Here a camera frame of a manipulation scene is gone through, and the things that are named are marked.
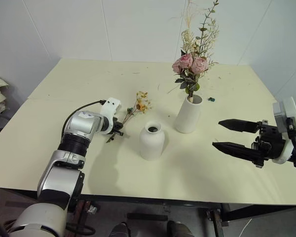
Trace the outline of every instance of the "tall white vase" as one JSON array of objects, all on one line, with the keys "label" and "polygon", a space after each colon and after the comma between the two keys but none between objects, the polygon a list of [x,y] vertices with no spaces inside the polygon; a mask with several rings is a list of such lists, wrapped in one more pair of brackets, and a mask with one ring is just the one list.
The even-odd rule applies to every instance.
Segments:
[{"label": "tall white vase", "polygon": [[181,133],[191,133],[196,129],[201,112],[202,98],[193,95],[193,103],[185,98],[179,114],[174,122],[174,127]]},{"label": "tall white vase", "polygon": [[141,156],[147,160],[158,159],[163,150],[164,139],[161,124],[156,121],[148,122],[139,136]]}]

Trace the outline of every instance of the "green leaf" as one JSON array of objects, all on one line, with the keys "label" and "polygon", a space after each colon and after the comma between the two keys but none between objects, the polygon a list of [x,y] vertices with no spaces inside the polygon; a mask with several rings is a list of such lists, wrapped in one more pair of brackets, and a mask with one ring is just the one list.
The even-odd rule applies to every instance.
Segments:
[{"label": "green leaf", "polygon": [[184,78],[178,78],[178,79],[176,79],[175,83],[181,83],[183,81],[184,81]]},{"label": "green leaf", "polygon": [[180,85],[180,89],[184,89],[187,87],[187,83],[184,81],[182,82],[182,84]]},{"label": "green leaf", "polygon": [[199,90],[199,88],[200,88],[200,85],[197,83],[194,85],[193,90],[197,91],[197,90]]}]

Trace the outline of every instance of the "table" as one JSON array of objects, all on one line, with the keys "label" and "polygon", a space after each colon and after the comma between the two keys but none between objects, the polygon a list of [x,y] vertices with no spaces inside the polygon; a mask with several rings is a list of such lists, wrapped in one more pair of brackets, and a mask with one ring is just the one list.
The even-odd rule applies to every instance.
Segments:
[{"label": "table", "polygon": [[[200,80],[203,97],[197,130],[181,134],[173,128],[186,94],[175,88],[169,63],[106,62],[62,59],[41,82],[0,133],[0,187],[36,190],[64,120],[75,108],[114,97],[126,108],[136,92],[147,91],[153,108],[126,124],[125,137],[106,144],[96,134],[86,155],[82,194],[161,198],[219,203],[296,205],[296,168],[287,162],[265,162],[262,169],[216,150],[215,141],[249,147],[255,134],[230,131],[224,119],[275,125],[274,97],[249,66],[217,65]],[[215,102],[207,101],[214,97]],[[99,105],[87,108],[100,111]],[[166,147],[156,161],[142,159],[138,137],[151,119],[162,123]]]}]

